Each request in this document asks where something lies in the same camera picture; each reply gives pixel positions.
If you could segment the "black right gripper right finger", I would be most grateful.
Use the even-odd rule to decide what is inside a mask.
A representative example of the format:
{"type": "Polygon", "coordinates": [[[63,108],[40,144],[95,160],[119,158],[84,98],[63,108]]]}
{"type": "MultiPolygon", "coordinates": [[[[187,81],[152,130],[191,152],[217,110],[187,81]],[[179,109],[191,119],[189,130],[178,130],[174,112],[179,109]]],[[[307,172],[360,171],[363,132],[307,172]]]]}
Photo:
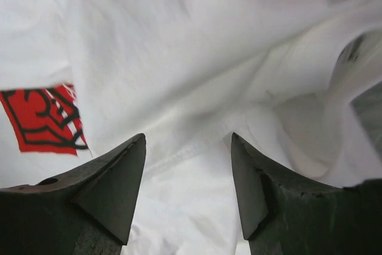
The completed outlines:
{"type": "Polygon", "coordinates": [[[231,159],[252,254],[380,254],[381,180],[335,188],[268,158],[237,134],[231,159]]]}

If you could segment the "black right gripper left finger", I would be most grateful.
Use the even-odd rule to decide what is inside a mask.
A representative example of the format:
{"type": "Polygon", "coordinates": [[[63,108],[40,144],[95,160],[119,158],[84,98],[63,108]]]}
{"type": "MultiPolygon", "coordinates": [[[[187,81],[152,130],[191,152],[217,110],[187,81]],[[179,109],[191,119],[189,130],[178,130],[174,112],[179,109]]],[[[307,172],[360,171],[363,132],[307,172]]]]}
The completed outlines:
{"type": "Polygon", "coordinates": [[[146,159],[138,134],[37,185],[1,189],[2,254],[119,254],[146,159]]]}

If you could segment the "white t-shirt with red print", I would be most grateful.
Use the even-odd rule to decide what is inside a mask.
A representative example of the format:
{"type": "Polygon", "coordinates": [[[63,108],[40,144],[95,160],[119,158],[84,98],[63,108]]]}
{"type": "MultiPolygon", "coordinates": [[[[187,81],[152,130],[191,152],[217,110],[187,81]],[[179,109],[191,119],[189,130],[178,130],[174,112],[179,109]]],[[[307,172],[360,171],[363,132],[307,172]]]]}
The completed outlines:
{"type": "Polygon", "coordinates": [[[1,186],[36,183],[137,133],[148,158],[127,251],[236,250],[238,224],[224,136],[277,161],[270,107],[323,91],[338,58],[368,32],[381,0],[1,0],[1,186]]]}

